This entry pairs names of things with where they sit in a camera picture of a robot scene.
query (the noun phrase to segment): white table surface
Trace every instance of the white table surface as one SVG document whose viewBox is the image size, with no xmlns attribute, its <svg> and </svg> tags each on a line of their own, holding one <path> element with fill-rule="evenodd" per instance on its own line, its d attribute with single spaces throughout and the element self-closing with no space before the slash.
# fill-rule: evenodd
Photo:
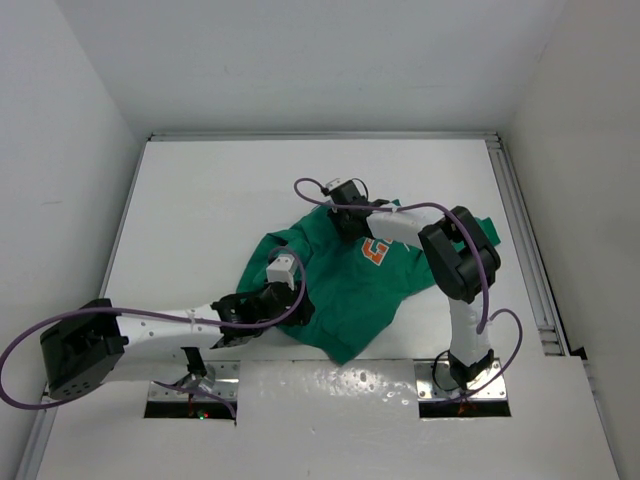
<svg viewBox="0 0 640 480">
<path fill-rule="evenodd" d="M 373 198 L 461 204 L 493 219 L 503 266 L 491 310 L 510 307 L 525 327 L 506 374 L 512 417 L 418 418 L 404 359 L 432 358 L 450 340 L 446 299 L 429 289 L 342 368 L 275 329 L 210 355 L 242 360 L 237 427 L 143 419 L 148 384 L 107 385 L 59 409 L 39 479 L 616 478 L 580 361 L 542 354 L 483 141 L 149 143 L 106 296 L 164 310 L 233 292 L 260 238 L 309 211 L 291 187 L 301 176 L 358 176 Z M 490 333 L 508 356 L 515 326 L 505 317 Z M 352 380 L 361 373 L 366 384 Z"/>
</svg>

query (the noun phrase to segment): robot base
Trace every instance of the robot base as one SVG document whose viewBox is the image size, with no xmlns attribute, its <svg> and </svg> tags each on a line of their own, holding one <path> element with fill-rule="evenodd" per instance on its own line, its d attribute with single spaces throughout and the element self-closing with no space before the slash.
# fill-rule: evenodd
<svg viewBox="0 0 640 480">
<path fill-rule="evenodd" d="M 457 388 L 455 381 L 449 374 L 448 360 L 438 360 L 435 372 L 433 366 L 434 360 L 416 360 L 414 362 L 420 418 L 511 416 L 507 389 L 502 376 L 464 402 L 446 402 L 448 399 L 458 397 L 461 390 Z M 500 361 L 494 360 L 490 368 L 469 382 L 469 390 L 480 388 L 500 369 Z"/>
<path fill-rule="evenodd" d="M 200 383 L 200 388 L 224 398 L 237 411 L 240 362 L 207 362 L 207 367 L 215 372 L 215 379 L 205 377 Z M 189 395 L 167 390 L 155 383 L 149 386 L 144 418 L 232 420 L 229 410 L 218 402 L 197 395 L 189 401 Z"/>
</svg>

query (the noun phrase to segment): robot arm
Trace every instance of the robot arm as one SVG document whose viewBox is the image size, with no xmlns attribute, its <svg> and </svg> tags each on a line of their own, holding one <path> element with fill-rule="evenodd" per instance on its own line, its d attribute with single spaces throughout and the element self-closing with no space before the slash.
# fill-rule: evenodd
<svg viewBox="0 0 640 480">
<path fill-rule="evenodd" d="M 255 292 L 228 295 L 210 305 L 161 312 L 182 317 L 184 323 L 135 316 L 90 313 L 60 322 L 40 337 L 49 396 L 73 400 L 106 382 L 159 381 L 197 387 L 212 373 L 201 349 L 225 348 L 248 342 L 264 328 L 218 327 L 195 319 L 230 324 L 259 324 L 282 314 L 300 294 L 294 281 L 295 259 L 283 254 L 267 267 L 267 283 Z M 85 305 L 111 307 L 109 299 Z M 306 291 L 302 302 L 283 322 L 306 325 L 314 312 Z"/>
<path fill-rule="evenodd" d="M 392 206 L 385 200 L 369 203 L 352 181 L 334 180 L 323 189 L 337 205 Z M 482 259 L 489 285 L 495 281 L 500 257 L 469 210 L 455 207 L 453 214 L 469 232 Z M 482 315 L 480 272 L 468 246 L 459 252 L 454 244 L 464 239 L 455 224 L 434 210 L 375 212 L 332 209 L 329 218 L 344 242 L 362 237 L 391 239 L 420 248 L 439 288 L 449 299 L 451 313 L 451 376 L 462 389 L 493 362 L 488 331 L 477 333 Z"/>
</svg>

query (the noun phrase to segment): black bracket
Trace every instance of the black bracket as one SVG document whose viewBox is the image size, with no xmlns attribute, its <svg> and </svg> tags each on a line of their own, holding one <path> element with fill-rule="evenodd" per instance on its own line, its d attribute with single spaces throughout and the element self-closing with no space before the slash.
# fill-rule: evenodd
<svg viewBox="0 0 640 480">
<path fill-rule="evenodd" d="M 480 254 L 487 282 L 489 286 L 493 285 L 496 270 L 500 268 L 498 252 L 469 210 L 455 207 L 451 211 L 469 232 Z M 454 300 L 473 302 L 482 290 L 480 271 L 466 241 L 460 252 L 454 248 L 454 243 L 464 241 L 456 225 L 444 217 L 439 222 L 424 227 L 418 237 L 438 287 Z"/>
</svg>

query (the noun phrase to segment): metal mounting plate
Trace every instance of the metal mounting plate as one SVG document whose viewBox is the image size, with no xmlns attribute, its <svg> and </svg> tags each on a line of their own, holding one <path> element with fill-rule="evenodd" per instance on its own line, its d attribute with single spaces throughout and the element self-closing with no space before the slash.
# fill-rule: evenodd
<svg viewBox="0 0 640 480">
<path fill-rule="evenodd" d="M 452 392 L 447 392 L 442 388 L 439 388 L 433 381 L 432 373 L 433 360 L 416 360 L 414 361 L 414 369 L 416 373 L 416 389 L 418 391 L 418 402 L 441 402 L 449 398 L 455 398 L 460 395 L 460 390 L 456 389 Z M 485 370 L 480 374 L 472 383 L 468 385 L 470 390 L 477 389 L 484 385 L 488 380 L 493 378 L 500 372 L 502 368 L 500 360 L 494 360 L 491 368 Z M 444 389 L 453 388 L 452 380 L 446 379 L 443 375 L 443 379 L 440 380 L 440 374 L 438 372 L 449 369 L 449 362 L 447 360 L 439 360 L 436 367 L 436 373 L 439 383 Z M 473 402 L 506 402 L 507 388 L 504 382 L 504 377 L 498 377 L 491 385 L 482 389 L 480 392 L 472 395 L 470 401 Z"/>
</svg>

